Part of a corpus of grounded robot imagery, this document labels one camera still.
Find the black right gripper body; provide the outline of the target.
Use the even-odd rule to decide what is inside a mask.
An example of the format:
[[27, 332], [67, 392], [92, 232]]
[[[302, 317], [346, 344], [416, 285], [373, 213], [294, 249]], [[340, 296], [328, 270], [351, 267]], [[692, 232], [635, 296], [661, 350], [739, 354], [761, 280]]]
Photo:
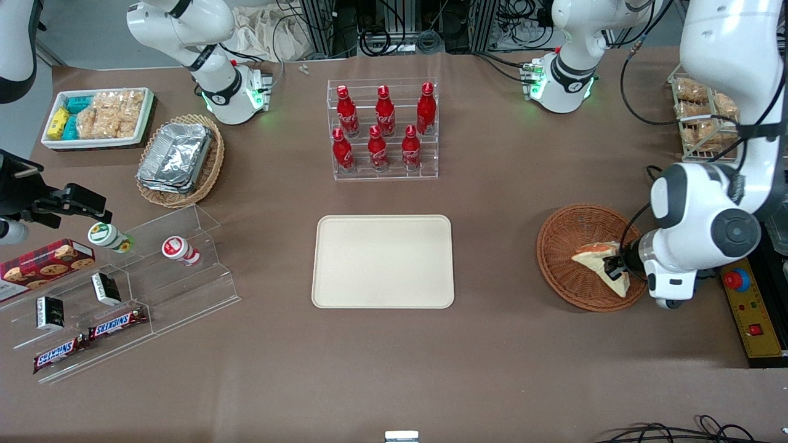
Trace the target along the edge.
[[41, 173], [43, 166], [16, 154], [1, 151], [1, 214], [13, 216], [32, 208], [34, 202], [56, 193]]

